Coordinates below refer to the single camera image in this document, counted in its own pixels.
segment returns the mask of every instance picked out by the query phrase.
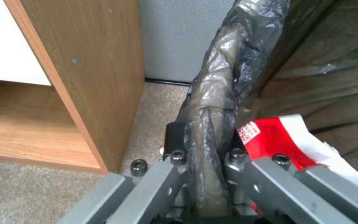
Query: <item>white cabinet door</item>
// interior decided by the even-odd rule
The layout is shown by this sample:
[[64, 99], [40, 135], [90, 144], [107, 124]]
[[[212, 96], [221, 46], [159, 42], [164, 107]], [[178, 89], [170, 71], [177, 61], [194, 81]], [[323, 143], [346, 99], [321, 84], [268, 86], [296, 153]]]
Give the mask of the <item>white cabinet door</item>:
[[0, 0], [0, 80], [51, 85], [3, 0]]

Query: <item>grey wall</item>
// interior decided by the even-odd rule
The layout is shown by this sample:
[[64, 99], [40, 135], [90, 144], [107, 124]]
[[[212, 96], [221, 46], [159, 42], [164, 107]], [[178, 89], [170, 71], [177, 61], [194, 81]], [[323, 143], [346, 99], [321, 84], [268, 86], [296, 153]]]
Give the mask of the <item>grey wall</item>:
[[145, 75], [191, 81], [234, 0], [140, 0]]

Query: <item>grey tarp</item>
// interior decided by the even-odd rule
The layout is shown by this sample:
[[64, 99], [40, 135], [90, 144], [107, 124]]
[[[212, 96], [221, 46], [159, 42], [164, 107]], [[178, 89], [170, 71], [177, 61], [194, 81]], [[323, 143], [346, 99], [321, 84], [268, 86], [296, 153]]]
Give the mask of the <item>grey tarp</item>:
[[250, 102], [251, 115], [238, 125], [299, 113], [313, 134], [358, 170], [358, 0], [335, 2]]

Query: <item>wooden cabinet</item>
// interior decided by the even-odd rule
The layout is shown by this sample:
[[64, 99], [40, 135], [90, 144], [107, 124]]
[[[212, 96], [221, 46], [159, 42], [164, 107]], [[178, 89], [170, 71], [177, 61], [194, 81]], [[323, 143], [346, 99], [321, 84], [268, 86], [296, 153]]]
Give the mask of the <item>wooden cabinet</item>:
[[0, 158], [117, 171], [141, 97], [137, 0], [5, 0], [53, 86], [0, 82]]

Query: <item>red and white label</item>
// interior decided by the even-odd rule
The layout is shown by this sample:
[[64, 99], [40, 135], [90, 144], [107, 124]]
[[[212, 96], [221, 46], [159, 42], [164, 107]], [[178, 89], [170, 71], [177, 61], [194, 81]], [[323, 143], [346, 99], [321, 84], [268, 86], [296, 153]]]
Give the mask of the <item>red and white label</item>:
[[247, 123], [247, 125], [241, 127], [238, 130], [238, 134], [244, 145], [246, 145], [250, 140], [260, 133], [260, 129], [254, 122]]
[[297, 169], [321, 164], [358, 186], [358, 171], [334, 148], [313, 136], [298, 114], [258, 119], [238, 133], [252, 160], [283, 154]]

